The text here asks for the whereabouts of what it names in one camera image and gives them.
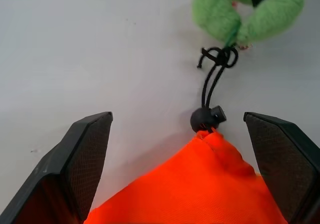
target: orange drawstring bag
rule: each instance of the orange drawstring bag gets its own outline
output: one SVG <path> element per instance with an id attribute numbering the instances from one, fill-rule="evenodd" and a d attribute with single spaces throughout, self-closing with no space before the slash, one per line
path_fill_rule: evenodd
<path id="1" fill-rule="evenodd" d="M 85 224 L 287 224 L 263 178 L 214 131 L 91 211 Z"/>

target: green fabric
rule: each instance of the green fabric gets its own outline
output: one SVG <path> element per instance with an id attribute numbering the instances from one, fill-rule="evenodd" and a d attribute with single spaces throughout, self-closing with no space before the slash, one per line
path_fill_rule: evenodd
<path id="1" fill-rule="evenodd" d="M 219 41 L 226 42 L 241 22 L 236 42 L 247 45 L 286 30 L 299 15 L 304 0 L 264 0 L 246 20 L 232 7 L 232 1 L 252 4 L 251 0 L 193 0 L 194 21 Z"/>

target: black strap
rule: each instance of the black strap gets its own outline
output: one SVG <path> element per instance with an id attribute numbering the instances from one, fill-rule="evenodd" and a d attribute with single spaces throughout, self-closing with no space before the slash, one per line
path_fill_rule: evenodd
<path id="1" fill-rule="evenodd" d="M 213 56 L 210 54 L 210 52 L 212 51 L 216 51 L 217 52 L 217 56 Z M 214 61 L 215 64 L 213 65 L 213 67 L 211 68 L 211 70 L 208 73 L 208 76 L 205 79 L 204 85 L 203 85 L 203 89 L 202 89 L 202 96 L 201 96 L 201 107 L 203 108 L 210 108 L 210 100 L 211 100 L 211 96 L 212 93 L 222 75 L 222 73 L 224 72 L 224 70 L 227 68 L 233 68 L 235 66 L 235 64 L 238 61 L 238 51 L 235 49 L 234 46 L 230 46 L 230 47 L 225 47 L 223 49 L 220 49 L 218 47 L 212 47 L 209 48 L 208 50 L 202 48 L 201 50 L 202 52 L 202 56 L 199 60 L 199 64 L 198 64 L 198 68 L 201 69 L 202 68 L 202 63 L 204 61 L 205 58 L 209 58 L 210 60 Z M 234 59 L 231 62 L 231 64 L 229 63 L 230 60 L 230 54 L 231 52 L 234 53 Z M 216 70 L 217 67 L 221 66 L 220 70 L 218 71 L 218 73 L 216 74 L 213 83 L 211 85 L 211 88 L 209 90 L 208 96 L 206 98 L 206 92 L 207 92 L 207 87 L 208 87 L 208 83 L 209 80 L 212 76 L 212 74 L 214 73 L 214 71 Z"/>

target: green plush toy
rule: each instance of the green plush toy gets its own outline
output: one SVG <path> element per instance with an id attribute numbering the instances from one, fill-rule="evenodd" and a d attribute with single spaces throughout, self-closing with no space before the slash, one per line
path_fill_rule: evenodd
<path id="1" fill-rule="evenodd" d="M 254 6 L 254 13 L 242 21 L 233 1 Z M 194 21 L 214 38 L 227 42 L 235 31 L 232 42 L 244 46 L 287 29 L 303 6 L 304 0 L 194 0 L 192 12 Z"/>

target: white table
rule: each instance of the white table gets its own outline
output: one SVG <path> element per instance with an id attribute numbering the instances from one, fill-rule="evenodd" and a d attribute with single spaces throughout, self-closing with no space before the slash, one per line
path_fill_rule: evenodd
<path id="1" fill-rule="evenodd" d="M 320 0 L 295 26 L 240 54 L 212 97 L 220 131 L 257 167 L 246 111 L 294 122 L 320 143 Z M 0 0 L 0 212 L 69 126 L 112 111 L 93 207 L 176 153 L 221 46 L 191 20 L 191 0 Z"/>

